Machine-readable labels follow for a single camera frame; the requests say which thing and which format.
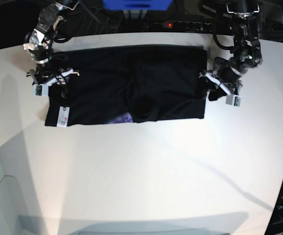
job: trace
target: robotic arm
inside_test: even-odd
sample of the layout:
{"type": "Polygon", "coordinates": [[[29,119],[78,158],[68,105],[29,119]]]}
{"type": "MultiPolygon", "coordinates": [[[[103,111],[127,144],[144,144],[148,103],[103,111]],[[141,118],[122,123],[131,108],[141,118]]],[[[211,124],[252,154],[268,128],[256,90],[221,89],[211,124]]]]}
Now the robotic arm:
{"type": "MultiPolygon", "coordinates": [[[[210,101],[226,95],[227,104],[239,106],[239,90],[242,87],[239,79],[248,69],[255,68],[262,63],[255,16],[255,13],[259,12],[258,0],[217,1],[226,4],[228,13],[233,14],[231,31],[234,35],[234,45],[224,47],[219,43],[215,23],[212,30],[213,38],[221,49],[229,50],[233,57],[229,60],[215,58],[215,68],[202,72],[200,77],[206,80],[210,91],[210,101]]],[[[27,76],[31,76],[34,80],[35,95],[48,96],[49,86],[59,85],[63,88],[62,97],[66,97],[66,84],[70,76],[79,75],[73,68],[54,69],[51,66],[52,42],[57,35],[58,28],[65,21],[65,10],[74,10],[79,3],[83,5],[82,0],[55,0],[55,3],[40,13],[37,26],[32,33],[27,35],[23,46],[36,63],[36,70],[27,73],[27,76]]]]}

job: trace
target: white tabletop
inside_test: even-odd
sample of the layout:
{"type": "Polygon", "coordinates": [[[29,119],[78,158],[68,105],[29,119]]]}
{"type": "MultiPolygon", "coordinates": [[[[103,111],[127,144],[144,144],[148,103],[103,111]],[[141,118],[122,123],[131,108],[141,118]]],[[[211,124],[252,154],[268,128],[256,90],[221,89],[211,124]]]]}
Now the white tabletop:
{"type": "MultiPolygon", "coordinates": [[[[231,37],[220,37],[232,44],[231,37]]],[[[211,35],[131,33],[72,39],[56,50],[144,44],[203,46],[211,35]]],[[[261,41],[263,65],[243,78],[241,107],[206,103],[205,119],[44,127],[21,46],[0,50],[0,154],[42,234],[264,234],[283,180],[283,44],[261,41]]]]}

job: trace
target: black garment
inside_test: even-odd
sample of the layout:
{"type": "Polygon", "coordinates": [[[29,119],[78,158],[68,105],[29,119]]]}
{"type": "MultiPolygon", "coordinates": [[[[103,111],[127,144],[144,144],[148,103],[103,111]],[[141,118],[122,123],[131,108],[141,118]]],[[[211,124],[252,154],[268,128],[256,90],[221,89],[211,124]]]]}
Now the black garment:
{"type": "Polygon", "coordinates": [[[133,122],[204,118],[205,97],[199,73],[206,51],[196,47],[134,46],[67,52],[54,66],[71,67],[67,99],[50,88],[46,126],[56,126],[60,106],[70,107],[68,126],[112,123],[129,113],[133,122]]]}

